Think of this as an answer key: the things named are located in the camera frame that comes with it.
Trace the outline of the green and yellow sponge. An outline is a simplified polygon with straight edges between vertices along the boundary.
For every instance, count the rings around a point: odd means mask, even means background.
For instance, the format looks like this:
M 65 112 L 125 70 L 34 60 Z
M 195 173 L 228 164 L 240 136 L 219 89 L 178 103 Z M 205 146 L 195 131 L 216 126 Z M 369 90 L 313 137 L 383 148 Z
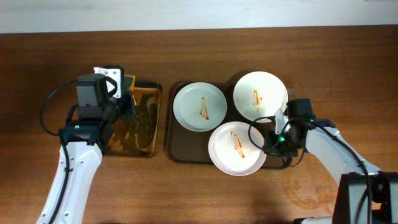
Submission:
M 121 85 L 121 91 L 127 92 L 130 91 L 131 93 L 134 91 L 136 77 L 134 75 L 124 75 L 123 83 Z

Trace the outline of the white plate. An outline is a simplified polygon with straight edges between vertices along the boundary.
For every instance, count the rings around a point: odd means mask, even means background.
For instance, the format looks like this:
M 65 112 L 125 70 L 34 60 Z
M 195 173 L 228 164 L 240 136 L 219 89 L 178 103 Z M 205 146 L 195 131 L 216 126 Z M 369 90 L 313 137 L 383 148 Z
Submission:
M 250 175 L 259 170 L 266 155 L 259 149 L 264 137 L 247 123 L 233 121 L 216 128 L 208 142 L 211 161 L 219 170 L 233 176 Z
M 253 121 L 260 117 L 284 112 L 288 93 L 284 83 L 268 72 L 251 72 L 238 80 L 233 90 L 237 111 Z

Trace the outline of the pale blue plate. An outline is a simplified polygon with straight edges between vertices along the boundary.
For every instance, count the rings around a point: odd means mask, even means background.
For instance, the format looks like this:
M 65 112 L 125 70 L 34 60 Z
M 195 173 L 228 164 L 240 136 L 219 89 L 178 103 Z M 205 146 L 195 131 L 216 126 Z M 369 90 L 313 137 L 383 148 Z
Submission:
M 186 129 L 205 132 L 216 128 L 226 117 L 228 104 L 223 92 L 205 82 L 194 82 L 177 92 L 173 112 Z

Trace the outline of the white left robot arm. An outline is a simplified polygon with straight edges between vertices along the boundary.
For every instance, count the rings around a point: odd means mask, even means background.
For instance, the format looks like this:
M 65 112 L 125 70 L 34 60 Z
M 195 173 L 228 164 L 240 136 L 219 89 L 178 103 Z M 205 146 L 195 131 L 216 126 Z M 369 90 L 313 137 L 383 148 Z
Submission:
M 82 222 L 93 177 L 116 121 L 136 113 L 134 79 L 125 82 L 119 65 L 96 67 L 72 82 L 78 102 L 70 108 L 64 127 L 54 133 L 60 140 L 60 157 L 38 223 Z

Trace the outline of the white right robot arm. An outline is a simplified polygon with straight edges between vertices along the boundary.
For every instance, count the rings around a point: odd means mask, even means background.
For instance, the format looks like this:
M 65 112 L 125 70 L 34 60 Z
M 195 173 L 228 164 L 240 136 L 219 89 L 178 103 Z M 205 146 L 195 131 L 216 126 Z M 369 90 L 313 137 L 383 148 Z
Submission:
M 308 98 L 291 100 L 269 118 L 275 130 L 261 149 L 267 155 L 315 156 L 338 184 L 332 216 L 295 223 L 397 223 L 397 173 L 383 172 L 359 155 L 328 119 L 316 119 Z

